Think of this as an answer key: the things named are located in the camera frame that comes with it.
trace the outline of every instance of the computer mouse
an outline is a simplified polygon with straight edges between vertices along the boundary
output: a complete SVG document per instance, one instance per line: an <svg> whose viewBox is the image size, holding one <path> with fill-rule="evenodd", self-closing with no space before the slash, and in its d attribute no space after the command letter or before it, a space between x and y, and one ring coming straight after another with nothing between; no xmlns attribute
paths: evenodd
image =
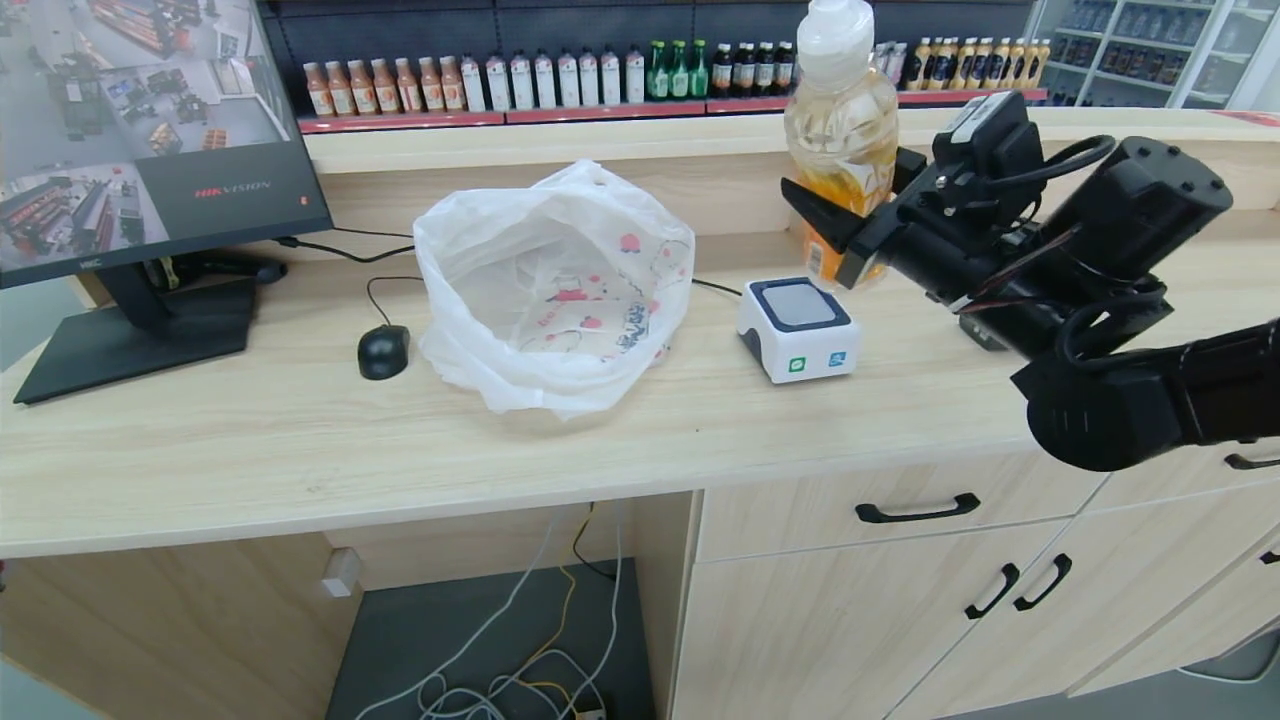
<svg viewBox="0 0 1280 720"><path fill-rule="evenodd" d="M408 328L378 325L369 331L356 346L356 361L365 379L394 378L408 365Z"/></svg>

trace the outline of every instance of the white plastic bag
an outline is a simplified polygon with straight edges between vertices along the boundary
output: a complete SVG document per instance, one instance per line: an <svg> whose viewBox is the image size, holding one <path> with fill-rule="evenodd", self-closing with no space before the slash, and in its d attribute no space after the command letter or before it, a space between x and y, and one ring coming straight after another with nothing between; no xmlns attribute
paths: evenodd
<svg viewBox="0 0 1280 720"><path fill-rule="evenodd" d="M495 413L612 407L685 318L694 231L590 160L526 190L449 195L413 223L445 382Z"/></svg>

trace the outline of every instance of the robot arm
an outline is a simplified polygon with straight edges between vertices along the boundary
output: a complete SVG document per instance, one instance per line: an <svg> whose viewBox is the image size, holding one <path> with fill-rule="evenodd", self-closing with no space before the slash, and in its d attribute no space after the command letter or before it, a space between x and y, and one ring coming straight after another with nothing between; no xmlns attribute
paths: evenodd
<svg viewBox="0 0 1280 720"><path fill-rule="evenodd" d="M782 195L842 252L846 287L891 265L1023 355L1012 380L1044 450L1108 471L1183 445L1280 436L1280 320L1112 355L1172 313L1151 269L1231 206L1199 160L1107 136L1046 160L1016 91L970 101L933 156L899 150L897 196L867 218L787 179ZM1044 223L1019 218L1048 179L1100 160Z"/></svg>

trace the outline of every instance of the monitor screen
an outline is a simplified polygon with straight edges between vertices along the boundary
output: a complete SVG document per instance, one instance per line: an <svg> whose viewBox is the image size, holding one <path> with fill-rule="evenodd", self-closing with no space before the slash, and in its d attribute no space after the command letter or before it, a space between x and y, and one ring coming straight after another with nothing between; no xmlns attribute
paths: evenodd
<svg viewBox="0 0 1280 720"><path fill-rule="evenodd" d="M253 0L0 14L0 287L332 227Z"/></svg>

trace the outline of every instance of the hikvision logo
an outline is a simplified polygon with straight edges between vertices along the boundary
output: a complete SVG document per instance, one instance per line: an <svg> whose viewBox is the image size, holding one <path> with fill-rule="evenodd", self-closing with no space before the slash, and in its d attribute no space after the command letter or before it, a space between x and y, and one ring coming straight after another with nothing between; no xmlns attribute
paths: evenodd
<svg viewBox="0 0 1280 720"><path fill-rule="evenodd" d="M205 187L196 191L196 197L219 197L221 195L239 195L241 192L255 192L271 187L271 181L244 182L241 184L224 184L221 187Z"/></svg>

